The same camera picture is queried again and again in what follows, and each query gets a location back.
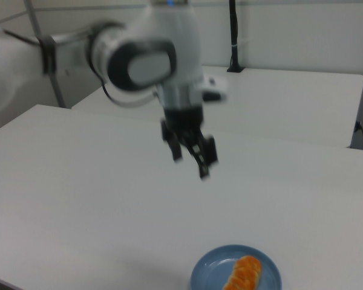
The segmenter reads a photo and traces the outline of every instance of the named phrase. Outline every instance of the black pole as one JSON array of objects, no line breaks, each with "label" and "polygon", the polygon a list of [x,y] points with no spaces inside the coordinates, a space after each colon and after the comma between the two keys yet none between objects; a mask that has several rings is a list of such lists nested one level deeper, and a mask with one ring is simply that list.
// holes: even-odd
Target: black pole
[{"label": "black pole", "polygon": [[230,73],[240,73],[244,68],[238,63],[238,19],[235,0],[229,0],[230,7],[230,28],[231,28],[231,61],[227,70]]}]

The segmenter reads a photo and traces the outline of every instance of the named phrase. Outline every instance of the power cord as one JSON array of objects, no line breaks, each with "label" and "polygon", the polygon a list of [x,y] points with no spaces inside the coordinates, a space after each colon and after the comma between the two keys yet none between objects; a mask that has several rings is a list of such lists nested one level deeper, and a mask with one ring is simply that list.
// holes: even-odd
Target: power cord
[{"label": "power cord", "polygon": [[[33,40],[33,39],[30,39],[30,38],[27,38],[27,37],[24,37],[24,36],[21,36],[19,34],[16,34],[12,31],[8,31],[6,29],[3,29],[0,27],[0,33],[3,33],[3,34],[6,34],[8,36],[11,36],[13,38],[16,38],[17,40],[20,40],[22,42],[25,42],[29,45],[34,45],[34,46],[37,46],[37,47],[41,47],[41,44],[39,41],[36,41],[36,40]],[[88,34],[86,32],[82,32],[81,35],[79,36],[80,38],[81,37],[87,37]],[[75,40],[78,40],[78,37],[68,37],[66,39],[64,39],[61,43],[57,43],[57,44],[65,44],[65,43],[69,43],[71,41],[75,41]],[[112,96],[110,96],[108,90],[106,89],[106,86],[105,86],[105,82],[103,81],[103,78],[102,76],[99,75],[99,73],[95,70],[93,64],[91,62],[90,63],[90,68],[91,70],[93,71],[93,73],[96,75],[96,77],[101,81],[101,84],[102,84],[102,89],[103,89],[103,92],[105,93],[105,95],[108,97],[108,99],[114,103],[115,105],[119,106],[119,107],[122,107],[122,108],[138,108],[138,107],[141,107],[141,106],[144,106],[146,104],[148,104],[149,102],[153,101],[155,98],[157,98],[157,92],[153,92],[152,95],[149,95],[141,100],[137,100],[137,101],[120,101],[120,100],[117,100],[115,98],[113,98]]]},{"label": "power cord", "polygon": [[4,34],[6,34],[6,35],[9,35],[9,36],[11,36],[11,37],[14,37],[14,38],[16,38],[16,39],[18,39],[18,40],[20,40],[20,41],[23,41],[23,42],[25,42],[25,43],[27,43],[27,44],[30,44],[30,45],[35,45],[35,46],[37,46],[37,47],[39,47],[39,46],[41,45],[41,44],[40,44],[38,41],[36,41],[36,40],[32,40],[32,39],[30,39],[30,38],[27,38],[27,37],[24,37],[24,36],[18,35],[18,34],[16,34],[16,33],[12,32],[12,31],[8,31],[8,30],[3,29],[3,28],[1,28],[1,27],[0,27],[0,33],[4,33]]},{"label": "power cord", "polygon": [[362,127],[362,123],[360,121],[356,121],[355,123],[355,127],[353,129],[353,132],[356,133],[357,131],[362,131],[363,134],[363,127]]}]

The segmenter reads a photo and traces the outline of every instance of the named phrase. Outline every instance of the white table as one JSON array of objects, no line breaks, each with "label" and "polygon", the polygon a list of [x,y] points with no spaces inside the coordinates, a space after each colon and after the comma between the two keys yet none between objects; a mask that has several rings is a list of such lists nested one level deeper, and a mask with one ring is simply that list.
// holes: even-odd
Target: white table
[{"label": "white table", "polygon": [[[351,145],[363,89],[363,76],[324,72],[245,69],[240,74],[206,66],[208,74],[228,80],[226,104],[204,107],[204,127],[260,137],[335,147]],[[108,87],[116,98],[132,99]],[[139,97],[150,94],[145,91]],[[107,115],[159,122],[157,101],[140,109],[117,108],[98,89],[73,107]]]},{"label": "white table", "polygon": [[201,182],[157,124],[37,106],[0,129],[0,279],[186,290],[207,251],[258,248],[285,290],[363,289],[363,151],[214,132]]}]

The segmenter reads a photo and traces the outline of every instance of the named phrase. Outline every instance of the plate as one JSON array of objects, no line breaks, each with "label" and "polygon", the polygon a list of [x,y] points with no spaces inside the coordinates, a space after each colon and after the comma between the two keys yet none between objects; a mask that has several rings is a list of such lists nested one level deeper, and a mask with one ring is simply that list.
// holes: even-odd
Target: plate
[{"label": "plate", "polygon": [[262,265],[257,290],[281,290],[281,276],[273,261],[261,251],[242,245],[228,245],[205,254],[191,275],[191,290],[222,290],[231,275],[235,261],[253,256]]}]

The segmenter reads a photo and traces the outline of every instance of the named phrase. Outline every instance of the orange food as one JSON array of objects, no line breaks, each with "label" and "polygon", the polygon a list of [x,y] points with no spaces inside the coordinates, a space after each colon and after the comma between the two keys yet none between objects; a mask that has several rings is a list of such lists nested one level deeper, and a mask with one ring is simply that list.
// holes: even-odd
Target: orange food
[{"label": "orange food", "polygon": [[256,290],[261,272],[260,261],[252,256],[244,256],[235,262],[233,271],[223,290]]}]

